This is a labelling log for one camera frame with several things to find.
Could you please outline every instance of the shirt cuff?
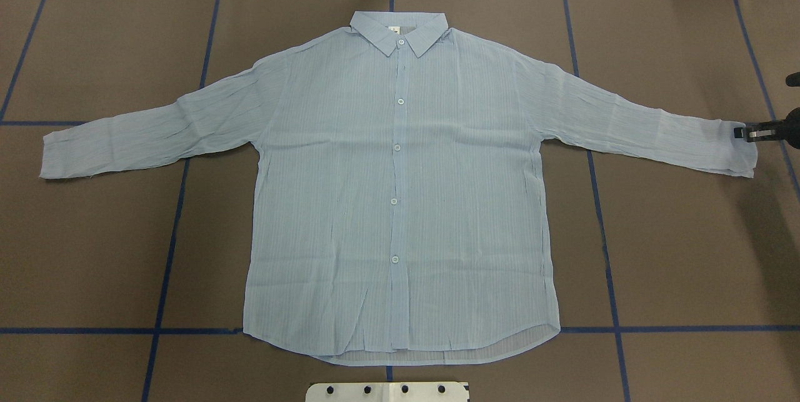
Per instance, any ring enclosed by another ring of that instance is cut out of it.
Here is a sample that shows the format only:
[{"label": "shirt cuff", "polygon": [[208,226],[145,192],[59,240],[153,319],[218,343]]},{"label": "shirt cuff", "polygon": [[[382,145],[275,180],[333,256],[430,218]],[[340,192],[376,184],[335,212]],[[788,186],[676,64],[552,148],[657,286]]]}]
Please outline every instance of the shirt cuff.
[{"label": "shirt cuff", "polygon": [[68,165],[68,149],[64,134],[54,131],[44,137],[44,153],[42,154],[42,172],[39,177],[43,179],[64,179],[66,165]]}]

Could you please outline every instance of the shirt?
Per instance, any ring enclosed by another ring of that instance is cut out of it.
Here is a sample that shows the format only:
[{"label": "shirt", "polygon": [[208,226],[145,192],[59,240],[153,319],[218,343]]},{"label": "shirt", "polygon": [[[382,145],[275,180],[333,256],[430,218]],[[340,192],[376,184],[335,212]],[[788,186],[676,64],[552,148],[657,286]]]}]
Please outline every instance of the shirt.
[{"label": "shirt", "polygon": [[560,331],[543,140],[752,177],[742,125],[634,105],[443,14],[356,12],[169,106],[46,135],[41,175],[252,143],[246,334],[334,364],[478,364]]}]

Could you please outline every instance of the brown table surface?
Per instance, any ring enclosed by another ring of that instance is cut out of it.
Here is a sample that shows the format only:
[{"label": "brown table surface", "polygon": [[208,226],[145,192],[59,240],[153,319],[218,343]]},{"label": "brown table surface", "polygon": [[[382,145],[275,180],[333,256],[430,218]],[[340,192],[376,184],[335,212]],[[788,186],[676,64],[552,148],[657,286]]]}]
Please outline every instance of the brown table surface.
[{"label": "brown table surface", "polygon": [[348,368],[240,333],[257,153],[46,182],[42,136],[154,108],[353,11],[452,26],[678,114],[798,105],[800,0],[0,0],[0,400],[286,400],[458,380],[472,401],[800,399],[800,154],[755,179],[543,146],[563,333],[494,364]]}]

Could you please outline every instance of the blue tape line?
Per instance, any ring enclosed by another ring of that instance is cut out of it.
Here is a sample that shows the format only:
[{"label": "blue tape line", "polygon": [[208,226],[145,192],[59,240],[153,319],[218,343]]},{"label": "blue tape line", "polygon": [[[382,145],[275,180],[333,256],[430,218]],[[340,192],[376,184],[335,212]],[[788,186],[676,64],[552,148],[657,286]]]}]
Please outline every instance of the blue tape line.
[{"label": "blue tape line", "polygon": [[154,328],[2,327],[0,334],[152,334]]},{"label": "blue tape line", "polygon": [[79,126],[86,121],[0,121],[0,126]]},{"label": "blue tape line", "polygon": [[2,108],[0,108],[0,121],[3,120],[3,117],[6,116],[6,109],[8,109],[8,104],[11,102],[11,94],[14,92],[14,87],[17,85],[17,78],[19,77],[19,72],[23,69],[23,63],[25,63],[25,56],[28,54],[28,47],[31,45],[31,40],[34,38],[34,31],[36,31],[36,26],[39,23],[39,18],[42,17],[42,11],[45,8],[45,2],[47,0],[40,0],[39,7],[36,9],[36,15],[34,16],[34,21],[31,23],[31,29],[28,31],[28,37],[25,38],[25,45],[22,46],[22,52],[19,55],[19,60],[17,61],[17,67],[14,69],[14,74],[11,76],[11,82],[8,85],[8,91],[6,91],[6,98],[2,101]]},{"label": "blue tape line", "polygon": [[[645,325],[607,327],[562,327],[561,333],[713,333],[714,331],[800,331],[800,325]],[[0,327],[0,334],[223,334],[232,336],[242,328],[117,328],[117,327]],[[386,377],[392,379],[392,367],[386,366]]]},{"label": "blue tape line", "polygon": [[206,75],[208,75],[208,62],[211,60],[211,46],[214,43],[214,29],[217,26],[217,14],[219,14],[219,1],[214,0],[214,12],[211,14],[211,29],[208,31],[208,43],[206,43],[206,57],[202,62],[202,74],[200,75],[200,88],[206,86]]},{"label": "blue tape line", "polygon": [[181,177],[181,189],[177,194],[177,208],[175,208],[175,220],[172,222],[172,236],[169,238],[169,252],[166,255],[166,265],[164,266],[164,279],[161,284],[161,295],[158,298],[158,311],[155,318],[155,328],[152,333],[151,353],[147,360],[147,372],[145,374],[145,384],[142,389],[142,402],[148,401],[149,387],[153,379],[153,369],[155,368],[155,359],[158,353],[158,337],[161,332],[161,323],[164,317],[164,306],[166,305],[166,292],[169,288],[169,274],[172,271],[172,261],[175,257],[175,244],[178,241],[178,223],[181,220],[183,211],[183,197],[186,194],[186,175],[189,174],[189,162],[191,159],[183,162],[183,176]]},{"label": "blue tape line", "polygon": [[572,35],[572,18],[569,17],[569,0],[564,0],[564,16],[566,17],[566,34],[569,38],[569,52],[572,54],[572,73],[580,77],[578,71],[578,54],[575,52],[575,37]]},{"label": "blue tape line", "polygon": [[162,328],[161,334],[239,334],[242,328]]},{"label": "blue tape line", "polygon": [[775,118],[775,110],[772,108],[772,100],[769,99],[769,93],[766,91],[766,84],[764,83],[764,78],[761,74],[761,68],[758,66],[758,60],[755,58],[755,52],[753,51],[753,46],[751,40],[749,40],[748,29],[745,26],[745,19],[742,16],[742,8],[739,6],[739,0],[734,0],[734,7],[736,8],[736,16],[739,18],[739,26],[742,27],[742,36],[745,38],[745,45],[747,45],[747,52],[751,57],[752,66],[755,68],[755,75],[758,78],[758,85],[761,87],[761,94],[764,95],[764,101],[766,102],[766,109],[769,111],[769,117],[772,118],[774,121]]},{"label": "blue tape line", "polygon": [[[745,25],[745,18],[742,15],[742,7],[739,5],[739,0],[734,0],[734,7],[736,8],[736,17],[739,19],[739,26],[742,28],[742,36],[745,39],[747,52],[751,57],[752,68],[755,69],[755,76],[758,79],[758,86],[761,87],[761,94],[764,96],[764,103],[766,103],[766,109],[767,111],[769,111],[769,117],[773,121],[777,120],[777,117],[775,117],[775,110],[772,107],[772,99],[769,98],[769,91],[766,90],[766,83],[764,83],[764,77],[761,73],[761,67],[758,66],[758,60],[755,58],[755,51],[753,50],[753,44],[751,43],[751,40],[749,40],[748,27]],[[792,162],[789,159],[789,152],[786,151],[786,143],[784,143],[783,141],[779,143],[781,147],[781,153],[783,155],[783,162],[786,163],[786,169],[788,169],[789,177],[792,179],[792,186],[794,186],[794,195],[797,197],[797,200],[800,201],[800,183],[798,183],[797,174],[794,172],[794,166],[792,166]]]},{"label": "blue tape line", "polygon": [[620,327],[620,333],[702,333],[703,331],[800,331],[800,325],[665,325]]},{"label": "blue tape line", "polygon": [[181,176],[181,189],[177,192],[177,208],[175,208],[175,219],[172,221],[172,236],[169,237],[169,252],[166,255],[166,265],[164,266],[164,279],[161,283],[161,295],[158,298],[158,311],[155,317],[155,328],[161,328],[164,317],[164,307],[166,305],[166,292],[169,289],[169,274],[172,271],[172,261],[175,257],[175,245],[178,243],[178,223],[183,213],[183,199],[186,195],[186,177],[189,174],[189,163],[191,159],[183,162],[183,175]]},{"label": "blue tape line", "polygon": [[[208,31],[208,42],[206,43],[206,55],[203,57],[202,72],[200,74],[199,88],[205,88],[206,75],[208,75],[208,63],[211,60],[211,49],[214,45],[214,27],[217,24],[217,15],[219,13],[219,1],[214,0],[214,11],[211,14],[211,27]],[[181,177],[181,189],[177,194],[177,208],[175,209],[175,220],[172,223],[172,236],[169,239],[169,252],[166,256],[166,265],[164,268],[164,280],[161,286],[161,295],[158,299],[158,311],[155,319],[155,333],[152,334],[151,354],[147,362],[147,372],[145,374],[144,388],[142,389],[142,402],[148,402],[149,387],[153,379],[153,370],[155,368],[155,359],[158,354],[158,337],[161,334],[161,324],[164,317],[164,307],[166,305],[166,293],[169,289],[169,274],[172,271],[172,261],[175,257],[175,244],[178,240],[178,223],[181,220],[181,213],[183,211],[183,199],[186,194],[186,176],[189,174],[189,163],[191,159],[187,159],[183,164],[183,176]]]},{"label": "blue tape line", "polygon": [[[572,73],[575,77],[580,77],[578,71],[578,53],[575,51],[575,39],[572,31],[572,17],[569,15],[569,0],[564,0],[564,16],[566,18],[566,32],[569,38],[569,52],[572,55]],[[631,402],[631,390],[628,387],[628,366],[625,364],[625,351],[623,349],[623,335],[618,331],[619,316],[617,313],[617,299],[614,295],[614,280],[611,277],[611,260],[608,255],[608,243],[606,242],[606,226],[603,223],[603,209],[600,207],[600,193],[598,191],[597,174],[594,172],[594,158],[591,151],[586,151],[589,161],[589,176],[592,181],[592,193],[594,193],[594,210],[597,214],[597,221],[600,224],[600,237],[602,239],[602,253],[606,260],[606,287],[608,287],[608,299],[611,303],[611,319],[614,322],[614,339],[617,343],[617,358],[619,361],[619,374],[622,380],[622,394],[625,402]]]},{"label": "blue tape line", "polygon": [[158,330],[152,335],[151,354],[147,360],[147,372],[145,373],[145,384],[142,389],[142,402],[148,402],[149,387],[153,381],[153,369],[155,368],[155,357],[158,353]]}]

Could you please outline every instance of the white mounting plate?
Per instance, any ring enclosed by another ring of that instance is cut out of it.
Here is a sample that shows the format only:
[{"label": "white mounting plate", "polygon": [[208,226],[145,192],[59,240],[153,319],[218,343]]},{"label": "white mounting plate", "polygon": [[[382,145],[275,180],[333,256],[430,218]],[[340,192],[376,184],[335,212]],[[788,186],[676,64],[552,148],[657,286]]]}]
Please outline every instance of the white mounting plate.
[{"label": "white mounting plate", "polygon": [[469,384],[463,382],[313,384],[306,391],[306,402],[378,401],[469,402]]}]

